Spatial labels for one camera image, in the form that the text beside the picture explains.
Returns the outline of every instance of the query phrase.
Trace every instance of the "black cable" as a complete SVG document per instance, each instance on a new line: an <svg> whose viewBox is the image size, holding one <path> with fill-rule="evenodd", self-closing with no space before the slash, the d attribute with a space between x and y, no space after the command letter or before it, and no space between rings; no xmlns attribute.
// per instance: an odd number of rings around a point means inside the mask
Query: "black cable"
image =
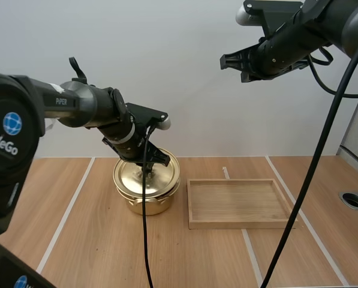
<svg viewBox="0 0 358 288"><path fill-rule="evenodd" d="M317 83L320 85L320 87L322 87L326 92L328 92L329 94L335 95L336 91L328 88L323 81L320 79L320 77L317 74L315 65L313 64L313 60L311 58L311 55L308 55L306 57L306 60L308 61L309 66L311 67L311 71L313 76L315 77L315 80L317 81ZM358 94L344 94L343 96L344 98L352 98L352 99L358 99Z"/></svg>
<svg viewBox="0 0 358 288"><path fill-rule="evenodd" d="M322 47L319 48L319 51L321 52L321 54L325 56L327 61L316 59L311 55L312 62L322 66L329 66L333 62L333 56L326 49Z"/></svg>
<svg viewBox="0 0 358 288"><path fill-rule="evenodd" d="M284 232L281 236L281 239L280 239L279 245L277 246L275 255L273 255L273 258L269 265L267 274L263 280L263 284L261 284L261 286L260 286L261 288L267 287L269 279L273 273L273 270L275 269L276 263L280 257L281 252L282 252L282 249L284 248L285 243L287 242L288 236L292 230L293 223L296 220L296 216L299 213L301 204L303 203L306 192L308 191L309 185L312 181L313 174L315 173L318 161L320 160L321 153L323 152L325 143L326 143L328 135L329 135L329 131L332 127L333 121L335 120L335 116L339 109L340 102L344 96L344 92L348 86L348 83L349 83L351 76L352 76L357 65L358 65L358 48L357 48L355 54L353 55L351 62L348 64L348 67L340 81L339 88L337 89L336 95L332 101L332 105L330 107L327 119L325 121L323 131L321 132L320 139L318 140L317 147L316 147L315 153L313 155L311 165L309 165L309 169L305 176L304 183L301 187L299 196L297 197L297 200L296 200L296 203L294 204L292 213L289 216L288 223L287 223L287 225L284 229Z"/></svg>
<svg viewBox="0 0 358 288"><path fill-rule="evenodd" d="M151 136L155 127L149 127L147 137L145 138L144 154L143 154L143 198L142 198L142 208L143 208L143 234L144 234L144 260L145 260L145 269L147 271L148 283L150 288L154 288L152 283L151 272L149 270L148 262L148 238L147 238L147 216L145 211L145 189L146 189L146 168L147 168L147 145L149 136Z"/></svg>

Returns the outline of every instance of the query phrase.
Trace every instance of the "gold pot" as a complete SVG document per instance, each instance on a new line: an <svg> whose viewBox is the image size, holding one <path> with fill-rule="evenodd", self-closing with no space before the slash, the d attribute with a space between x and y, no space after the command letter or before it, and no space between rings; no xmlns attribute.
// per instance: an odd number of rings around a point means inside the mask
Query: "gold pot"
<svg viewBox="0 0 358 288"><path fill-rule="evenodd" d="M155 215L167 210L180 185L179 162L169 151L168 167L154 164L151 173L146 177L146 215ZM121 196L125 198L129 209L142 214L142 168L135 163L119 160L113 169L113 182Z"/></svg>

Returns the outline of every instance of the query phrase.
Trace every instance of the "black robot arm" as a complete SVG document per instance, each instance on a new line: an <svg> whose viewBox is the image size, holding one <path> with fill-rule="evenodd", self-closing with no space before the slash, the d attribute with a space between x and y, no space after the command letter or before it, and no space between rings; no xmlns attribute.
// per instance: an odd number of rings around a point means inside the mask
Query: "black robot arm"
<svg viewBox="0 0 358 288"><path fill-rule="evenodd" d="M146 167L167 166L170 157L151 142L148 129L170 127L168 114L127 103L117 89L88 85L74 58L77 78L61 86L26 76L0 74L0 234L10 222L23 183L44 135L44 119L57 118L69 127L97 128L103 142L121 159Z"/></svg>
<svg viewBox="0 0 358 288"><path fill-rule="evenodd" d="M221 57L221 69L241 71L241 82L271 80L305 68L305 57L323 46L334 44L349 57L358 47L358 0L246 0L243 8L238 23L262 26L264 37Z"/></svg>

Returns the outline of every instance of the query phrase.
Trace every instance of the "blue globe logo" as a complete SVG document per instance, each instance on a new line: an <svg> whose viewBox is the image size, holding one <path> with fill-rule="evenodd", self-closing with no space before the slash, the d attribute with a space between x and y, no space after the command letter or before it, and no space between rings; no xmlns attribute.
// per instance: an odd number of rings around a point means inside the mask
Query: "blue globe logo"
<svg viewBox="0 0 358 288"><path fill-rule="evenodd" d="M22 129L22 119L15 112L7 113L3 119L3 128L8 135L18 135Z"/></svg>
<svg viewBox="0 0 358 288"><path fill-rule="evenodd" d="M23 276L20 276L19 279L17 279L13 288L25 288L26 285L27 285L27 276L23 275Z"/></svg>

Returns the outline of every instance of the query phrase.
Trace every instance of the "wooden tabletop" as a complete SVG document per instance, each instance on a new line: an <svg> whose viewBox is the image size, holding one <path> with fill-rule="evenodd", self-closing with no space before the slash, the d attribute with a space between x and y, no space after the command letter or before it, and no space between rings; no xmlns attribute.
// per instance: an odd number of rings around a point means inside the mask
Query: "wooden tabletop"
<svg viewBox="0 0 358 288"><path fill-rule="evenodd" d="M186 179L273 178L293 206L310 160L180 158L172 207L147 219L154 286L258 287L282 229L189 230ZM35 160L0 243L57 287L147 287L142 218L116 192L117 159L90 161ZM269 287L358 285L358 211L340 201L344 190L358 191L358 173L339 157L323 157Z"/></svg>

